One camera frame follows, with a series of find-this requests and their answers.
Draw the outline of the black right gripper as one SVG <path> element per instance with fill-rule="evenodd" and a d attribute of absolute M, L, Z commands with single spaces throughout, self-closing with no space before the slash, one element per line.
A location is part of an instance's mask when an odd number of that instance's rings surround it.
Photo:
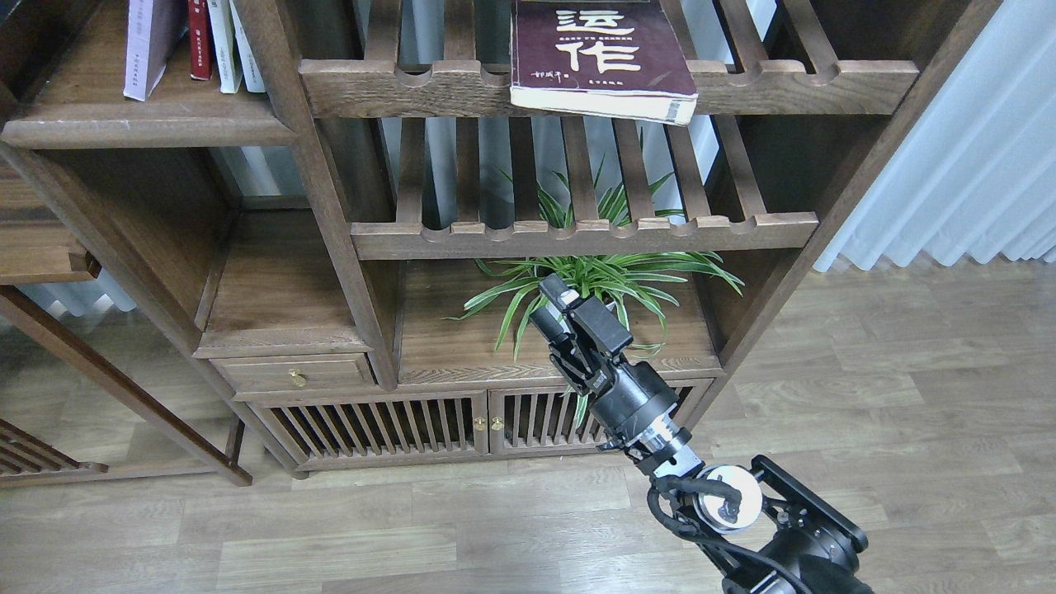
<path fill-rule="evenodd" d="M 600 452 L 678 454 L 681 427 L 672 420 L 678 396 L 648 361 L 623 355 L 629 331 L 596 299 L 583 299 L 559 276 L 540 282 L 540 293 L 564 314 L 539 308 L 530 322 L 549 344 L 550 360 L 604 430 Z"/>

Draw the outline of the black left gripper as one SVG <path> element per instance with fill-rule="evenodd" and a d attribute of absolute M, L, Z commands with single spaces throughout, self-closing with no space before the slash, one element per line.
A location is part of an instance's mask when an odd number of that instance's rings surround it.
<path fill-rule="evenodd" d="M 17 75 L 48 55 L 63 37 L 61 1 L 2 1 L 1 71 Z"/>

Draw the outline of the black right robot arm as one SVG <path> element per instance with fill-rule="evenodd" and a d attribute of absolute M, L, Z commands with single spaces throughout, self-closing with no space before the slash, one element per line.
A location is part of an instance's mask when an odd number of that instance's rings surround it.
<path fill-rule="evenodd" d="M 627 361 L 631 334 L 610 309 L 558 275 L 531 316 L 550 360 L 588 403 L 606 440 L 650 485 L 653 516 L 723 573 L 725 593 L 867 593 L 856 578 L 864 531 L 763 454 L 749 469 L 706 464 L 672 417 L 677 396 L 648 361 Z"/>

